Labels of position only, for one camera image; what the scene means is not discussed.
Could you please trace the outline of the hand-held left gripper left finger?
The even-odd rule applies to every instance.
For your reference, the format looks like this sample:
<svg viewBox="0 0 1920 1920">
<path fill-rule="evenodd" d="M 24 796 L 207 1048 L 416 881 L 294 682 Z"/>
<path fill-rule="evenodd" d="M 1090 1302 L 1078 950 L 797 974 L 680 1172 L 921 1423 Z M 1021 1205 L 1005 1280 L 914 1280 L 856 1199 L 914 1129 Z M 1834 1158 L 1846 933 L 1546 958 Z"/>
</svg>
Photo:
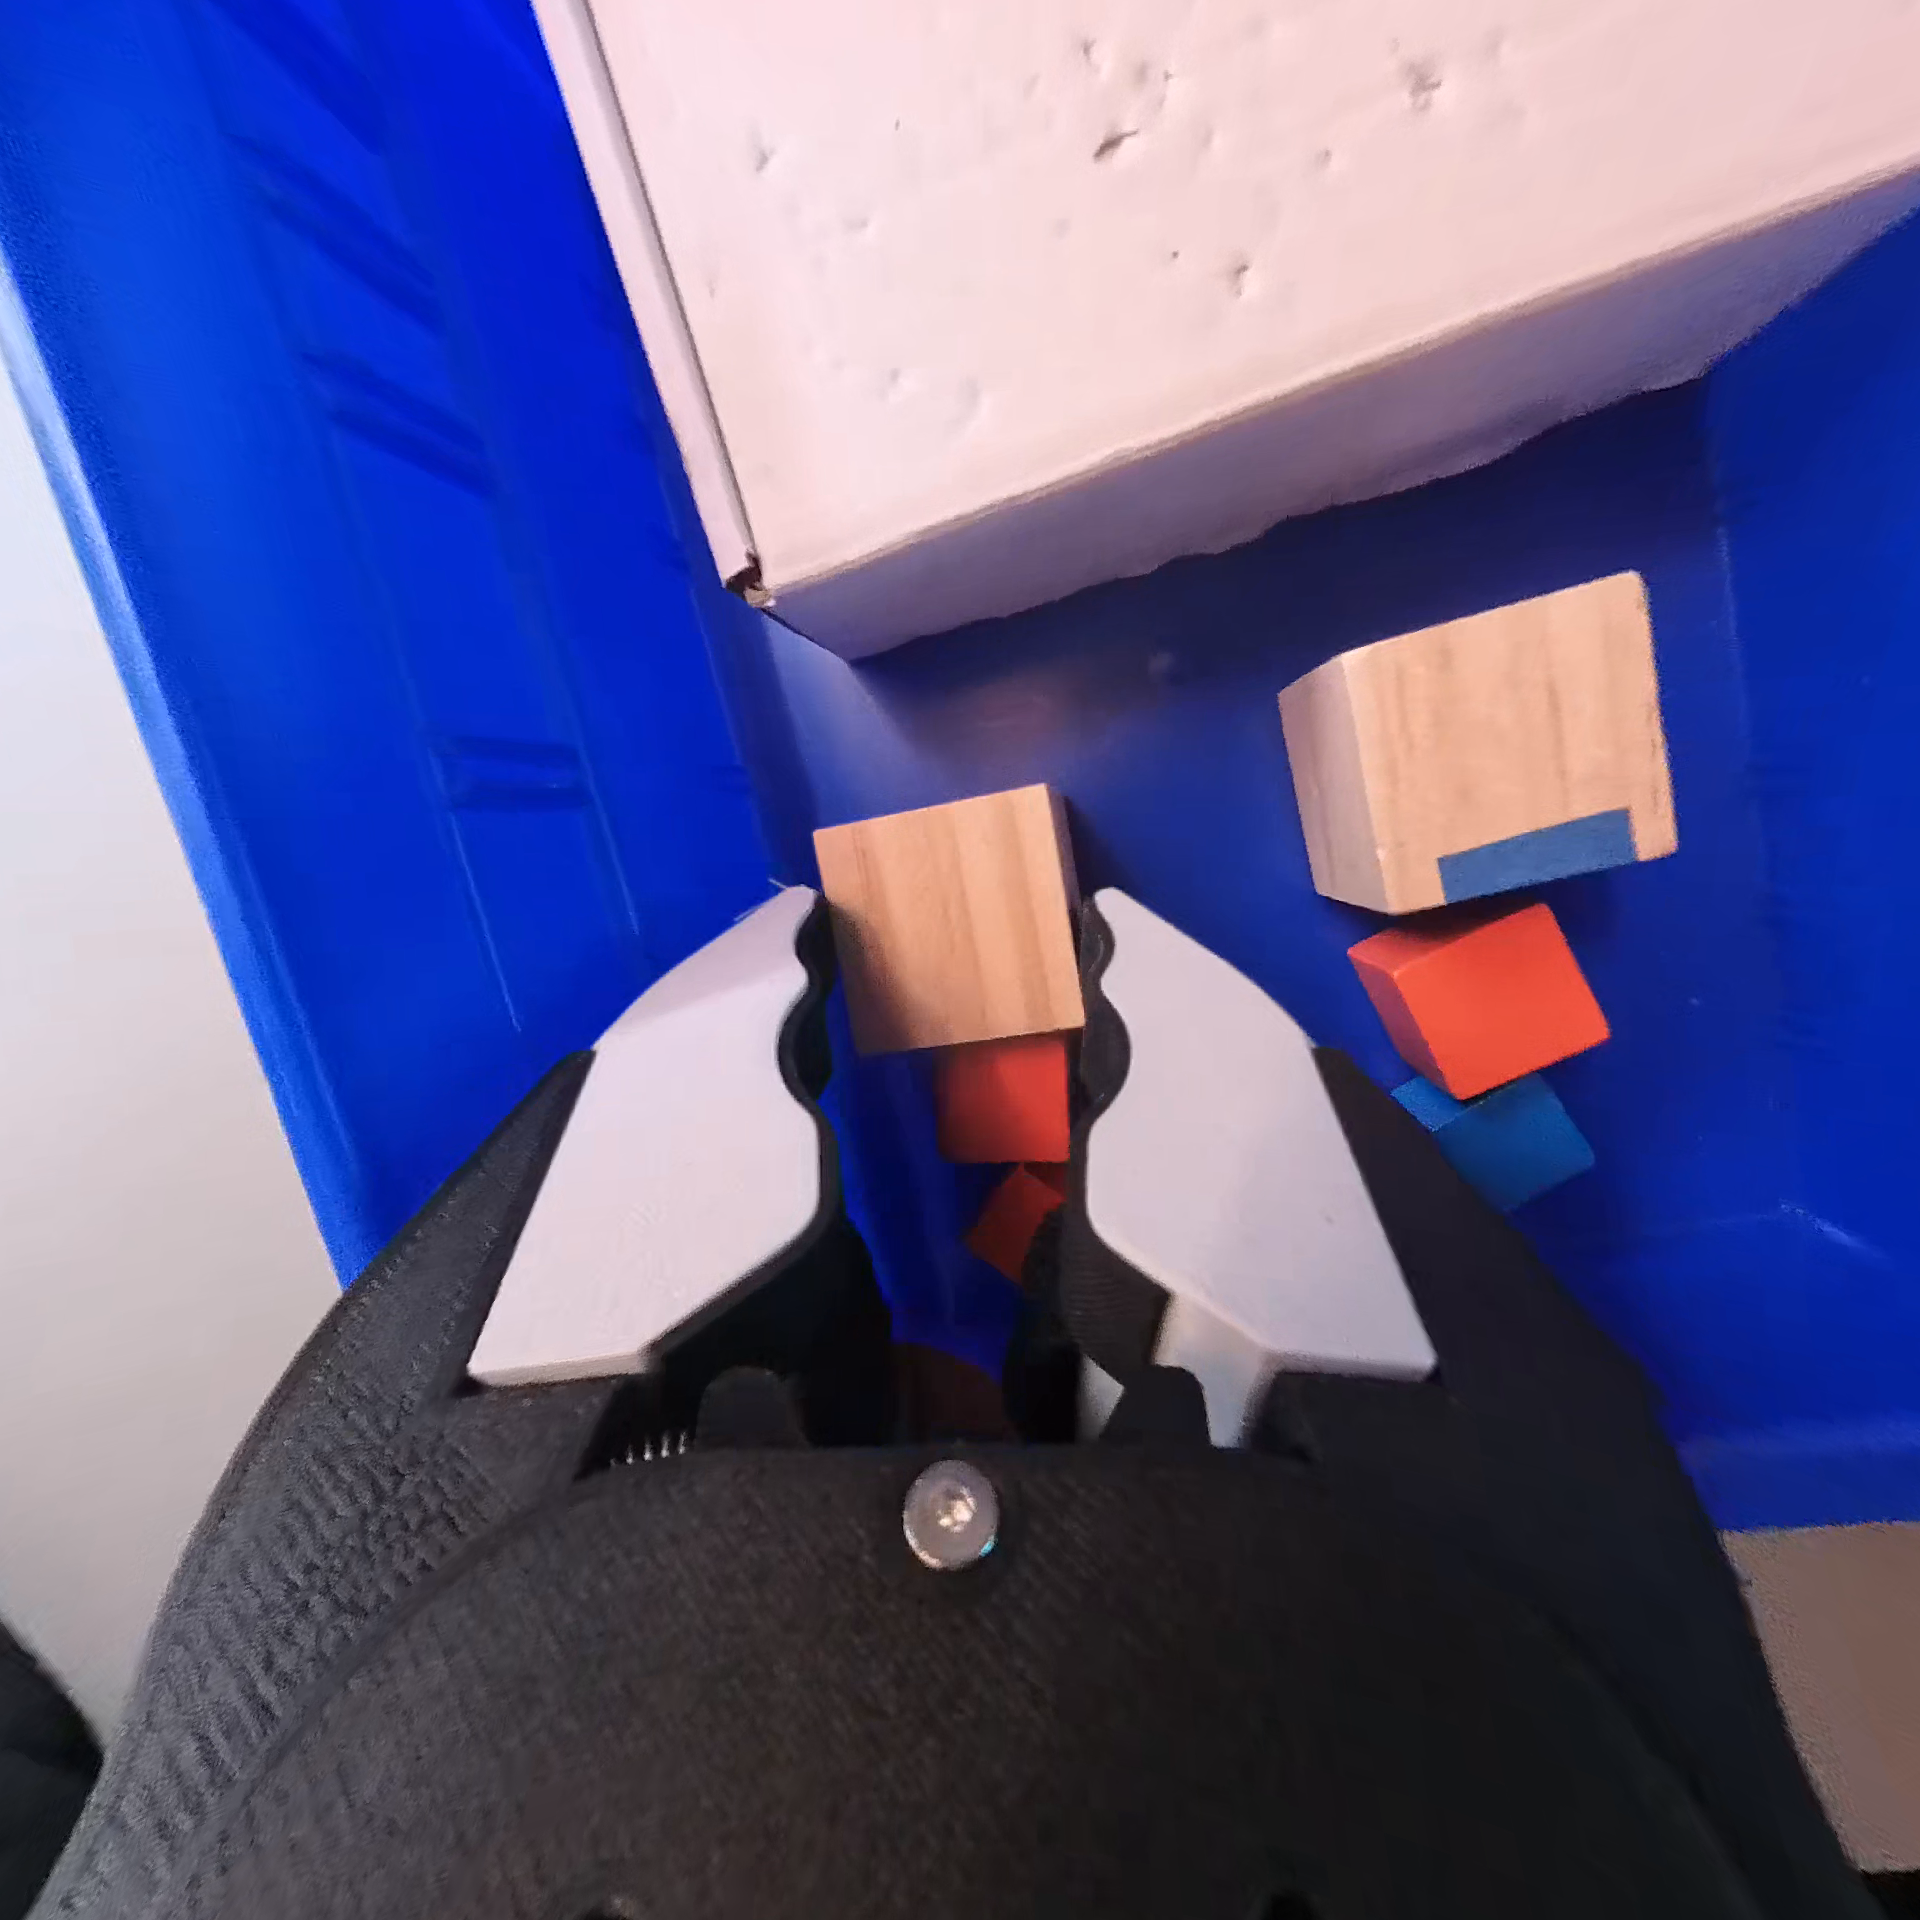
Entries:
<svg viewBox="0 0 1920 1920">
<path fill-rule="evenodd" d="M 469 1374 L 629 1376 L 801 1260 L 837 1212 L 825 898 L 781 886 L 600 1034 Z"/>
</svg>

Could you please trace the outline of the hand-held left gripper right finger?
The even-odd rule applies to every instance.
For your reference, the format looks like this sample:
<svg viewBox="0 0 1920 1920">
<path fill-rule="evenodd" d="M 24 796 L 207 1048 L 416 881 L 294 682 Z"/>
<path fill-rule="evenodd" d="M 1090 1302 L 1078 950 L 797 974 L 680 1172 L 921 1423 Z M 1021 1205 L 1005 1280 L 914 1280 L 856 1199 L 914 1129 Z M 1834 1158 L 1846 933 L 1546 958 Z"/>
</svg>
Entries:
<svg viewBox="0 0 1920 1920">
<path fill-rule="evenodd" d="M 1090 1012 L 1118 1017 L 1113 1092 L 1080 1149 L 1095 1247 L 1165 1302 L 1144 1358 L 1186 1372 L 1218 1448 L 1273 1376 L 1426 1380 L 1436 1349 L 1300 1023 L 1118 886 L 1088 900 Z"/>
</svg>

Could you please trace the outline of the plain wooden cube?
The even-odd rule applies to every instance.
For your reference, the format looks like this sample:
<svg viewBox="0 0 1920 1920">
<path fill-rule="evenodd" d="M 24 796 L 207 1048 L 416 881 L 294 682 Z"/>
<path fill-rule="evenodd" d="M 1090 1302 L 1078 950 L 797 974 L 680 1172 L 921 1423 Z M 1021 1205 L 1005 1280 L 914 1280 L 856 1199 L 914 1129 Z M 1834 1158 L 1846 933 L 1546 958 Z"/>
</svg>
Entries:
<svg viewBox="0 0 1920 1920">
<path fill-rule="evenodd" d="M 1049 783 L 810 833 L 866 1057 L 1072 1032 L 1078 886 Z"/>
</svg>

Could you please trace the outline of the blue plastic bin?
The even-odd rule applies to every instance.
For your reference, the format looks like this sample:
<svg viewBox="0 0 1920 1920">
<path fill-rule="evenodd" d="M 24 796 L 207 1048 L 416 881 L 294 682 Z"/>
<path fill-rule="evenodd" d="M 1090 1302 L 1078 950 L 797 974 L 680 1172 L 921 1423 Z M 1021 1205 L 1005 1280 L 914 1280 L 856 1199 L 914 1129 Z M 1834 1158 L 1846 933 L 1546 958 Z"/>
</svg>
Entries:
<svg viewBox="0 0 1920 1920">
<path fill-rule="evenodd" d="M 837 663 L 698 553 L 530 5 L 5 5 L 5 356 L 352 1280 L 810 832 L 1053 781 L 1407 1079 L 1277 692 L 1637 568 L 1678 852 L 1544 892 L 1613 1028 L 1519 1212 L 1727 1528 L 1916 1519 L 1916 220 L 1697 381 Z"/>
</svg>

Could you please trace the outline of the white cardboard mailer box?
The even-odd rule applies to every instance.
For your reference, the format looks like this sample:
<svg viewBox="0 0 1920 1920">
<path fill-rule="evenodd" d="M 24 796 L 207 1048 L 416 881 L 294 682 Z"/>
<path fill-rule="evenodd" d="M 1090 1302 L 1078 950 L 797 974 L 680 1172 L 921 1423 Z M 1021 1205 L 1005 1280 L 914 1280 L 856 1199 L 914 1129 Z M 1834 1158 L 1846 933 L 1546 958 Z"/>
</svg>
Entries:
<svg viewBox="0 0 1920 1920">
<path fill-rule="evenodd" d="M 1901 1 L 535 17 L 710 562 L 841 657 L 1681 385 L 1916 209 Z"/>
</svg>

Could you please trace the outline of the red wooden cube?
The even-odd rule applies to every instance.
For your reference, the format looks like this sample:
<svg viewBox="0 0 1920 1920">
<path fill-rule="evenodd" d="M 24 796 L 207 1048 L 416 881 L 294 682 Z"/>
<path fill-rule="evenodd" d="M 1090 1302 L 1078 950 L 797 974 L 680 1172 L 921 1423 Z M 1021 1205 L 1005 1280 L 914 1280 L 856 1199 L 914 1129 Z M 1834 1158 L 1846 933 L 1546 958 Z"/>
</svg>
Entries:
<svg viewBox="0 0 1920 1920">
<path fill-rule="evenodd" d="M 932 1063 L 935 1138 L 949 1164 L 1068 1164 L 1064 1032 L 942 1046 Z"/>
<path fill-rule="evenodd" d="M 1468 1102 L 1612 1038 L 1546 902 L 1457 908 L 1349 949 L 1398 1056 Z"/>
<path fill-rule="evenodd" d="M 966 1226 L 964 1245 L 974 1260 L 1012 1284 L 1023 1284 L 1023 1265 L 1040 1230 L 1064 1201 L 1064 1164 L 1015 1164 L 981 1201 Z"/>
</svg>

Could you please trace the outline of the wooden cube with blue patch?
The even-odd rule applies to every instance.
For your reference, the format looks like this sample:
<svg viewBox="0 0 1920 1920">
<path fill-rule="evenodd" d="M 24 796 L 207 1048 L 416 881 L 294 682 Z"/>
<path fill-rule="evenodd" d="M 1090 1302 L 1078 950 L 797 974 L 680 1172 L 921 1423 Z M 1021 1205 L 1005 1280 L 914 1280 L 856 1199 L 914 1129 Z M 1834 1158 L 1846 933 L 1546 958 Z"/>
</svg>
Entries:
<svg viewBox="0 0 1920 1920">
<path fill-rule="evenodd" d="M 1678 849 L 1628 568 L 1333 655 L 1279 689 L 1314 889 L 1409 916 Z"/>
</svg>

